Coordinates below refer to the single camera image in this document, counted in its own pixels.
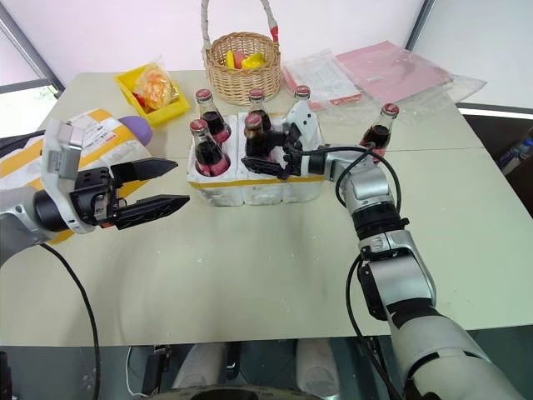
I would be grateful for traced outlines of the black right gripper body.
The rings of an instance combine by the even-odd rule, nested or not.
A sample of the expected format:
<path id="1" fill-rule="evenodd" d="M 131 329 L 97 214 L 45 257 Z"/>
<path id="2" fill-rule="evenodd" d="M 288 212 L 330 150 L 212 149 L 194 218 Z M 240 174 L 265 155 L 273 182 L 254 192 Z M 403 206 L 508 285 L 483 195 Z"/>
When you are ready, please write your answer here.
<path id="1" fill-rule="evenodd" d="M 285 165 L 283 167 L 283 176 L 300 176 L 301 175 L 301 162 L 302 162 L 302 143 L 300 141 L 301 132 L 295 123 L 283 124 L 284 142 L 283 149 L 283 161 Z"/>

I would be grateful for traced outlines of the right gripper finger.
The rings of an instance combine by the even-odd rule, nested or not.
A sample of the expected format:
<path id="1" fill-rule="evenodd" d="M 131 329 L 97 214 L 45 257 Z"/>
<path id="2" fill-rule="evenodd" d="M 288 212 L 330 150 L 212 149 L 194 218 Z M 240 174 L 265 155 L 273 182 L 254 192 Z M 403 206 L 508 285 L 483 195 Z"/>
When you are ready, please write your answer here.
<path id="1" fill-rule="evenodd" d="M 260 157 L 243 157 L 243 165 L 251 172 L 286 180 L 290 173 L 278 162 L 268 161 Z"/>
<path id="2" fill-rule="evenodd" d="M 285 149 L 287 134 L 278 131 L 269 131 L 264 139 L 264 154 L 268 158 L 275 148 Z"/>

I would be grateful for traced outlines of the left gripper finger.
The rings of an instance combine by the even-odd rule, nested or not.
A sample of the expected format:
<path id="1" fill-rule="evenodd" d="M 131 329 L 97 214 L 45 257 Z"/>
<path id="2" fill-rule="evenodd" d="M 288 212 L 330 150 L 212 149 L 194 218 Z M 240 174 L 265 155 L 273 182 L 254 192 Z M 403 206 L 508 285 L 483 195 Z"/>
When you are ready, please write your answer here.
<path id="1" fill-rule="evenodd" d="M 124 184 L 159 178 L 177 167 L 175 161 L 150 157 L 112 165 L 111 172 L 117 184 Z"/>
<path id="2" fill-rule="evenodd" d="M 120 207 L 113 214 L 113 225 L 118 230 L 156 221 L 170 216 L 185 206 L 188 195 L 156 195 L 136 201 L 132 205 Z"/>

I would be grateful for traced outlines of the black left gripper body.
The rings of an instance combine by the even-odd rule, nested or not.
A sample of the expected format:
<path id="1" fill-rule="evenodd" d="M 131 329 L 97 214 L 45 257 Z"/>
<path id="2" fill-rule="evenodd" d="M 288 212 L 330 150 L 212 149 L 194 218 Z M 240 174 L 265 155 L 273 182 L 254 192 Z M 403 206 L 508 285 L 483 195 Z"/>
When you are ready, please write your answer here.
<path id="1" fill-rule="evenodd" d="M 70 198 L 77 215 L 91 226 L 125 228 L 119 189 L 124 183 L 124 165 L 80 171 Z"/>

